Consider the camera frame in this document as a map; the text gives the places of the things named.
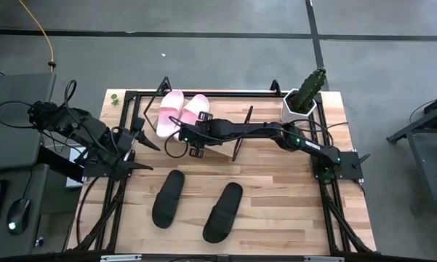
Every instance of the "wooden tabletop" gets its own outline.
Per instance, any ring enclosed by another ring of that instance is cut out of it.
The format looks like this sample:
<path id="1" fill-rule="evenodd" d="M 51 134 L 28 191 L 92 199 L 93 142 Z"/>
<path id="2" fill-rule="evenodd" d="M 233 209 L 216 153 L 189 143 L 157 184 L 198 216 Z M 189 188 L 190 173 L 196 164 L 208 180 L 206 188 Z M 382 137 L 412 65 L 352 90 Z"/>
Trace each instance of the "wooden tabletop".
<path id="1" fill-rule="evenodd" d="M 122 101 L 126 90 L 107 90 L 100 119 L 108 126 L 119 124 L 122 105 L 111 105 L 111 95 Z M 339 92 L 322 92 L 328 125 L 345 122 Z M 150 98 L 141 101 L 140 116 Z M 281 98 L 210 98 L 215 118 L 244 122 L 254 106 L 251 122 L 280 122 Z M 156 120 L 160 100 L 156 100 L 149 118 Z M 132 115 L 129 109 L 128 121 Z M 135 145 L 136 161 L 150 165 L 137 170 L 129 179 L 119 228 L 117 253 L 176 253 L 233 255 L 327 255 L 329 254 L 318 182 L 313 178 L 310 156 L 287 152 L 272 140 L 245 140 L 235 162 L 229 156 L 206 149 L 203 159 L 184 156 L 169 158 L 164 141 L 146 123 L 145 134 L 161 152 Z M 347 125 L 329 130 L 341 151 L 352 149 Z M 185 144 L 171 142 L 171 154 L 183 152 Z M 173 224 L 160 229 L 151 218 L 152 205 L 168 173 L 185 173 L 185 185 Z M 218 244 L 203 240 L 204 224 L 226 184 L 237 182 L 244 188 L 233 230 Z M 107 180 L 99 179 L 90 191 L 81 215 L 81 238 L 89 233 L 97 219 L 105 195 Z M 88 183 L 84 184 L 83 193 Z M 345 217 L 364 243 L 375 249 L 365 198 L 360 188 L 349 180 L 340 181 Z M 339 226 L 334 221 L 338 247 Z M 73 226 L 68 248 L 76 245 Z"/>

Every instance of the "pink slipper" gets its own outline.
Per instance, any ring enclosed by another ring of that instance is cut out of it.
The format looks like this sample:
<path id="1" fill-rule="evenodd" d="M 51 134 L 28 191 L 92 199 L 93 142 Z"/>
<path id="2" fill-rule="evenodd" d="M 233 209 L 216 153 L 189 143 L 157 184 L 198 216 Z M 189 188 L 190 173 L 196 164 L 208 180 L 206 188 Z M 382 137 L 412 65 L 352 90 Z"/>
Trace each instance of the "pink slipper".
<path id="1" fill-rule="evenodd" d="M 200 112 L 209 112 L 210 103 L 205 95 L 195 95 L 191 101 L 183 108 L 183 113 L 181 114 L 181 122 L 188 124 L 196 124 L 199 118 Z M 179 134 L 175 135 L 176 140 L 179 139 Z"/>
<path id="2" fill-rule="evenodd" d="M 161 100 L 159 107 L 159 123 L 157 124 L 157 135 L 160 138 L 168 138 L 172 133 L 180 129 L 168 117 L 173 116 L 179 119 L 181 108 L 184 103 L 184 94 L 179 90 L 169 92 Z"/>

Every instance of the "potted plant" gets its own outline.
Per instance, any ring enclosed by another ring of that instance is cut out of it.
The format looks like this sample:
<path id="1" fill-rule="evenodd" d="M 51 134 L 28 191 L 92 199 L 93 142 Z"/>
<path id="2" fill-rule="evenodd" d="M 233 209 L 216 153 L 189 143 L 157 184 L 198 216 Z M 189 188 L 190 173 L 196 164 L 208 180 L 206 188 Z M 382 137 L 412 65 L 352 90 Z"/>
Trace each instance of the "potted plant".
<path id="1" fill-rule="evenodd" d="M 292 89 L 283 99 L 281 120 L 292 122 L 300 119 L 308 119 L 308 116 L 315 110 L 317 104 L 313 100 L 317 92 L 325 84 L 326 70 L 319 68 L 315 70 L 299 89 Z"/>

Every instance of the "black slipper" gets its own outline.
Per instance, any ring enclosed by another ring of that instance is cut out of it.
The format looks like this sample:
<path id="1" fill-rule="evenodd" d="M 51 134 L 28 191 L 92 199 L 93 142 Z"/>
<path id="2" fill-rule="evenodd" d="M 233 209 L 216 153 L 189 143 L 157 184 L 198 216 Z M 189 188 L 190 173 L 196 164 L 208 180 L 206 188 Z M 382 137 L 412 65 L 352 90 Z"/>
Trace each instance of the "black slipper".
<path id="1" fill-rule="evenodd" d="M 166 229 L 173 223 L 183 186 L 184 174 L 171 171 L 153 203 L 152 220 L 159 228 Z"/>
<path id="2" fill-rule="evenodd" d="M 202 236 L 207 242 L 218 243 L 229 235 L 241 198 L 242 187 L 239 184 L 229 183 L 226 185 L 205 223 Z"/>

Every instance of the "white pot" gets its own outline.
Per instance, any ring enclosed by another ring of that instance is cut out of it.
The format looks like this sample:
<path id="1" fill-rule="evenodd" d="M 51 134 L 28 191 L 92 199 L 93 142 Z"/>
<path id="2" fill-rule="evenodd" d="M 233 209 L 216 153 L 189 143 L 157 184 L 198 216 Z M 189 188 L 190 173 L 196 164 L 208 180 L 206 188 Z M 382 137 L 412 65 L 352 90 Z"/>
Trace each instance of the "white pot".
<path id="1" fill-rule="evenodd" d="M 283 105 L 283 108 L 281 109 L 281 120 L 282 122 L 291 122 L 294 120 L 298 120 L 298 119 L 308 119 L 308 116 L 310 116 L 310 114 L 315 110 L 315 108 L 317 107 L 317 103 L 315 103 L 314 100 L 312 100 L 312 108 L 306 113 L 306 114 L 300 114 L 300 113 L 296 113 L 296 112 L 292 112 L 289 109 L 288 103 L 286 102 L 286 99 L 294 94 L 295 92 L 299 91 L 298 89 L 292 89 L 291 92 L 289 92 L 284 98 L 283 98 L 283 103 L 281 103 Z M 303 124 L 305 121 L 299 121 L 299 122 L 295 122 L 294 125 L 300 125 Z"/>

